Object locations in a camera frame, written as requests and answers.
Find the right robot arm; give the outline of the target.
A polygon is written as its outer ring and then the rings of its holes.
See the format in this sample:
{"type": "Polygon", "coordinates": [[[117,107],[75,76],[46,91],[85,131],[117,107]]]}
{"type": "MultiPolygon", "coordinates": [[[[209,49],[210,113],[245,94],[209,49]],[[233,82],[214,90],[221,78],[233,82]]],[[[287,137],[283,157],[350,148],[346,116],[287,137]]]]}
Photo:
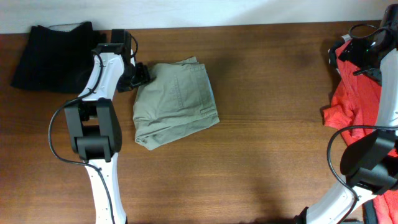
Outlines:
{"type": "Polygon", "coordinates": [[[362,204],[397,190],[397,5],[389,5],[379,26],[365,36],[348,32],[344,42],[329,49],[329,63],[340,75],[343,65],[352,65],[350,78],[365,78],[381,88],[381,98],[374,125],[341,128],[329,140],[326,158],[331,159],[335,138],[345,131],[369,130],[370,134],[350,144],[344,151],[340,172],[328,162],[336,184],[311,207],[294,217],[294,223],[344,223],[346,217],[362,204]]]}

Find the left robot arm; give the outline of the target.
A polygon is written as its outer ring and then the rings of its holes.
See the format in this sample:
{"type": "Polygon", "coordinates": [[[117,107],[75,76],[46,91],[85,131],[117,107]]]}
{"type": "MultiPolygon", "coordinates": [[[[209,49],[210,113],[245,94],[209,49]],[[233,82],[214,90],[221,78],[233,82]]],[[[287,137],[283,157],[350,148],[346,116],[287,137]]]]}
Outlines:
{"type": "Polygon", "coordinates": [[[96,223],[127,223],[118,182],[118,157],[123,143],[113,106],[116,92],[131,91],[151,81],[147,66],[136,62],[137,40],[113,29],[109,43],[93,49],[94,65],[77,99],[63,106],[70,143],[90,178],[96,223]]]}

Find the khaki shorts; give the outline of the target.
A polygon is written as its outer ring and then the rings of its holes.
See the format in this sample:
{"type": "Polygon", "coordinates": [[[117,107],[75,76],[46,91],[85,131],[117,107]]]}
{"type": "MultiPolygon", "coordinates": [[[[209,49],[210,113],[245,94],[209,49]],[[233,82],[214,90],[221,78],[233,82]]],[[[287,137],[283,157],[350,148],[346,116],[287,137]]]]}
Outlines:
{"type": "Polygon", "coordinates": [[[156,149],[219,123],[206,67],[196,57],[157,63],[153,80],[140,86],[133,106],[134,140],[156,149]]]}

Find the red printed t-shirt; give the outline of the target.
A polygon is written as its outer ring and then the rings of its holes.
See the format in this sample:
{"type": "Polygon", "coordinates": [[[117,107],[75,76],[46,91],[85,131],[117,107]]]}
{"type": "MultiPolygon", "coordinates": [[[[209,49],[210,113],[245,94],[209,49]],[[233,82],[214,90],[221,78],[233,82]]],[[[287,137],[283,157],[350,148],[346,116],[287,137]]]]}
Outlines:
{"type": "MultiPolygon", "coordinates": [[[[323,110],[325,126],[342,129],[353,125],[375,125],[381,86],[364,75],[354,76],[359,68],[350,61],[336,60],[339,82],[330,106],[323,110]]],[[[397,224],[397,192],[387,191],[374,200],[377,222],[397,224]]]]}

